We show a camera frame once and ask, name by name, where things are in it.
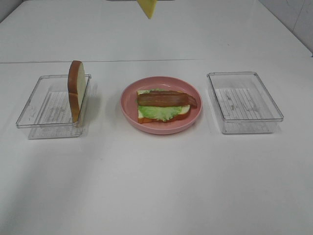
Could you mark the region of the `bread slice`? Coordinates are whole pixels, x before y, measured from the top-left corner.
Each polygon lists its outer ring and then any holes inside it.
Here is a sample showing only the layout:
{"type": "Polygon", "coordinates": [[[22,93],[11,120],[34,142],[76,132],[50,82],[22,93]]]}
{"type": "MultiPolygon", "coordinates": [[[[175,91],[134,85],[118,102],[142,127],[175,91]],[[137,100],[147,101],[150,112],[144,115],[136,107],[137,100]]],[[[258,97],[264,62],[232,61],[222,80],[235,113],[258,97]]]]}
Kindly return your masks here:
{"type": "Polygon", "coordinates": [[[77,122],[86,89],[85,71],[81,61],[74,60],[71,62],[67,78],[67,89],[72,122],[77,122]]]}
{"type": "Polygon", "coordinates": [[[157,107],[157,106],[140,106],[137,105],[137,122],[173,122],[188,117],[191,105],[157,107]]]}

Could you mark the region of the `bacon strip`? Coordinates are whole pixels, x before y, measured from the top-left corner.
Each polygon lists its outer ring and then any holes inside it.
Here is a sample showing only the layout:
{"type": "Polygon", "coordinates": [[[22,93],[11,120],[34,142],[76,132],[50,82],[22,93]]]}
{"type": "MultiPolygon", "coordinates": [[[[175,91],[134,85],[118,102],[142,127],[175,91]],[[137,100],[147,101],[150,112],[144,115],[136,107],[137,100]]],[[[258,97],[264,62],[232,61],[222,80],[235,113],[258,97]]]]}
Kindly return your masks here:
{"type": "Polygon", "coordinates": [[[157,91],[157,90],[154,90],[154,91],[149,91],[147,94],[186,94],[188,95],[188,98],[189,98],[189,104],[193,107],[196,107],[198,106],[195,98],[193,98],[191,95],[187,94],[187,93],[183,93],[183,92],[178,92],[178,91],[157,91]]]}
{"type": "Polygon", "coordinates": [[[186,94],[140,94],[137,103],[157,107],[185,106],[189,104],[189,98],[186,94]]]}

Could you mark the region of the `left clear plastic tray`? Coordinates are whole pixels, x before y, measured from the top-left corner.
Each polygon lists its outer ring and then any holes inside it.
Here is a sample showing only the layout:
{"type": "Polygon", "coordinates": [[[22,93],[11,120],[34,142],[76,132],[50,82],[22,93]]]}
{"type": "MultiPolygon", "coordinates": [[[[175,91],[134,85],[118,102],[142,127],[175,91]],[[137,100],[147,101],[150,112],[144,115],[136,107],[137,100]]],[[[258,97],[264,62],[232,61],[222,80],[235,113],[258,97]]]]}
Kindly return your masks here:
{"type": "Polygon", "coordinates": [[[84,130],[84,116],[90,97],[91,75],[85,75],[86,89],[80,116],[72,121],[67,75],[41,76],[26,102],[16,127],[28,139],[54,139],[78,137],[84,130]]]}

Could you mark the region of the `pink round plate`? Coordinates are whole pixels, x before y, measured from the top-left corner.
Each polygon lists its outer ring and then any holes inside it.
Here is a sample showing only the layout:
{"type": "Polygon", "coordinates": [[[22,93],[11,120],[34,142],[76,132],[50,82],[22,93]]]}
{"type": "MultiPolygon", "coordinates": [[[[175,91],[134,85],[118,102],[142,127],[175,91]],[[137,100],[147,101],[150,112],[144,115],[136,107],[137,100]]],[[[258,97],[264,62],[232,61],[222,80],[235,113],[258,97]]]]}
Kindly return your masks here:
{"type": "Polygon", "coordinates": [[[199,119],[202,110],[202,99],[198,90],[183,80],[168,76],[153,76],[139,79],[127,86],[120,98],[121,110],[127,121],[135,128],[157,135],[174,134],[188,129],[199,119]],[[187,118],[173,122],[150,122],[140,124],[137,122],[136,94],[138,90],[164,89],[181,91],[195,98],[197,108],[192,108],[187,118]]]}

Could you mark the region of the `clear plastic tray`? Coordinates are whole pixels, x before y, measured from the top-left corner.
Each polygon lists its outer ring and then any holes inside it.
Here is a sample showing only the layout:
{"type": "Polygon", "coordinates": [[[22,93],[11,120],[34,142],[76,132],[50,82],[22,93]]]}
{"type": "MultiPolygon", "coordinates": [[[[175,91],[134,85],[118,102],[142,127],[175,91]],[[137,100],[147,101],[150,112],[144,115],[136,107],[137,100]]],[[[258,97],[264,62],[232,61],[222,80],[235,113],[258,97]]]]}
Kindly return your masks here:
{"type": "Polygon", "coordinates": [[[28,139],[54,139],[78,137],[84,130],[84,116],[90,97],[91,75],[85,75],[86,89],[80,116],[72,121],[67,75],[41,76],[26,102],[16,127],[28,139]]]}
{"type": "Polygon", "coordinates": [[[211,72],[207,79],[223,134],[273,133],[284,120],[256,72],[211,72]]]}

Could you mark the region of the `green lettuce leaf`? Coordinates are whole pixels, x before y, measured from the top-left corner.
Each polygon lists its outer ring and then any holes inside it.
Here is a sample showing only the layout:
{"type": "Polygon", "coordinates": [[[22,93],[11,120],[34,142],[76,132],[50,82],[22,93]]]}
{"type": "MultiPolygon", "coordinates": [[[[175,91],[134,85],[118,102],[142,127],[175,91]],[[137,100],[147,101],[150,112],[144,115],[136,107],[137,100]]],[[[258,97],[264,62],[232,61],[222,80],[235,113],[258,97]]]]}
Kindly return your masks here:
{"type": "Polygon", "coordinates": [[[190,109],[188,95],[176,91],[138,90],[136,101],[139,123],[170,122],[190,109]]]}

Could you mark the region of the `yellow cheese slice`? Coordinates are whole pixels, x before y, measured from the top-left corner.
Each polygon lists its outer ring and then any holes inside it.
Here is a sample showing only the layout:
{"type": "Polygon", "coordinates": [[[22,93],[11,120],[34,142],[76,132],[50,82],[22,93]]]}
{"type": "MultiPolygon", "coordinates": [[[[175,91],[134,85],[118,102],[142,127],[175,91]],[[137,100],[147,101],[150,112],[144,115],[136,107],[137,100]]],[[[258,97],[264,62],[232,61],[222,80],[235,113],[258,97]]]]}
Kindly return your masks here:
{"type": "Polygon", "coordinates": [[[137,0],[137,3],[148,19],[151,19],[156,7],[157,0],[137,0]]]}

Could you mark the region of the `right clear plastic tray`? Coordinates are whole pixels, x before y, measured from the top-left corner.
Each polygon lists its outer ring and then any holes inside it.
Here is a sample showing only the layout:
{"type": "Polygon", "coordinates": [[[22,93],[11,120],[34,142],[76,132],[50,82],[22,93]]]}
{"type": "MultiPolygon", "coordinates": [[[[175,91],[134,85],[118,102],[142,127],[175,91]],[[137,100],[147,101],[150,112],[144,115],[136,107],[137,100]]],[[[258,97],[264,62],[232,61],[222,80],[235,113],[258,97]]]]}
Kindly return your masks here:
{"type": "Polygon", "coordinates": [[[284,120],[256,72],[211,72],[207,79],[223,134],[273,133],[284,120]]]}

